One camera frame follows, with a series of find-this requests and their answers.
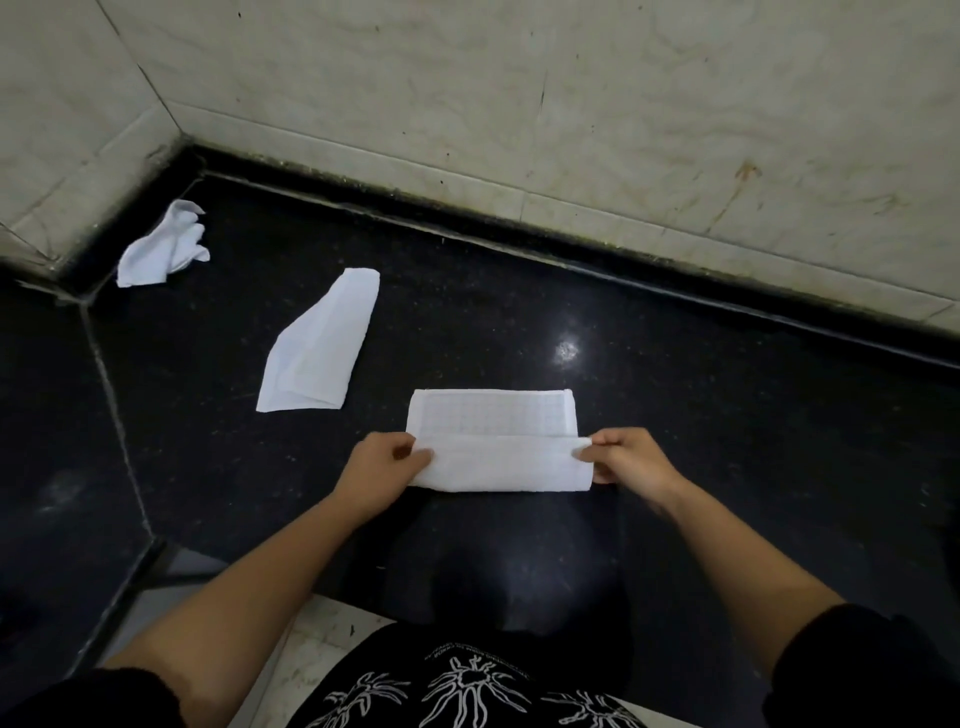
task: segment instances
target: black t-shirt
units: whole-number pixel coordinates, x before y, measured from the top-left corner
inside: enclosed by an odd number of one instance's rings
[[[603,660],[602,645],[597,660]],[[329,672],[290,728],[642,726],[616,700],[563,683],[521,636],[453,636],[392,624]],[[904,618],[835,607],[787,646],[763,704],[771,728],[960,726],[960,684]],[[38,725],[182,726],[177,698],[150,672],[96,669],[20,704],[2,728]]]

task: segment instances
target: person's left hand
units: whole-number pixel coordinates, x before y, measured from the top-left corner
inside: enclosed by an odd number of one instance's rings
[[[362,521],[385,511],[433,459],[433,450],[412,452],[415,441],[409,432],[371,432],[354,446],[330,497]]]

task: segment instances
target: wall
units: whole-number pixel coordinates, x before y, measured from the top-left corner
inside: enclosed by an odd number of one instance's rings
[[[95,0],[0,4],[0,257],[49,275],[180,131]]]
[[[104,0],[189,134],[960,331],[950,0]]]

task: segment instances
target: person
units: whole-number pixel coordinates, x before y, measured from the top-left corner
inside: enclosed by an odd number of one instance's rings
[[[847,603],[680,475],[645,429],[604,429],[591,441],[576,456],[594,464],[594,481],[622,484],[680,530],[771,680],[762,706],[770,726],[960,725],[956,676],[909,620]],[[372,433],[354,448],[329,496],[104,668],[35,695],[0,724],[226,726],[334,551],[388,508],[431,457],[416,450],[412,435]],[[525,643],[508,658],[472,638],[392,624],[331,670],[289,725],[641,725],[604,694],[544,682],[525,662],[529,651]]]

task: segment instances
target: forearm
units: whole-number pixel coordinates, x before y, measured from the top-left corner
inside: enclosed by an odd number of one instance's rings
[[[693,483],[680,483],[664,510],[768,676],[800,630],[843,603],[836,592]]]
[[[225,726],[318,574],[359,525],[328,497],[138,635],[107,667],[143,667],[187,725]]]

